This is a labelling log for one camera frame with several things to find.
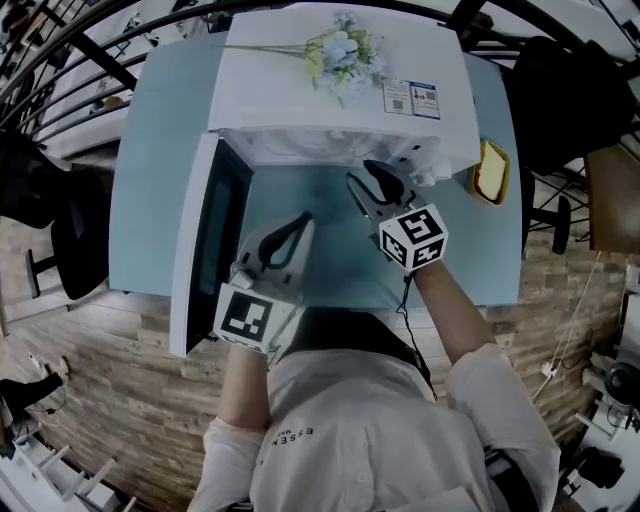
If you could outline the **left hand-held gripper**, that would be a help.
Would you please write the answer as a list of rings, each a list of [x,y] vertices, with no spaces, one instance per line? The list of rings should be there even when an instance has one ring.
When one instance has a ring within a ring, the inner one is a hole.
[[[271,221],[252,231],[221,285],[213,333],[252,351],[269,354],[301,303],[300,286],[315,235],[309,212]]]

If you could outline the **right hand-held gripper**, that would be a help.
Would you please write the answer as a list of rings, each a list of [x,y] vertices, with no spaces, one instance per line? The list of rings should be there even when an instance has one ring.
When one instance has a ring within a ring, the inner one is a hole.
[[[364,160],[363,165],[378,181],[386,203],[411,203],[415,199],[414,182],[407,172],[376,160]],[[366,218],[372,223],[384,218],[387,204],[358,176],[347,172],[346,186]],[[381,251],[411,273],[444,256],[449,232],[436,205],[430,203],[382,221],[378,235]]]

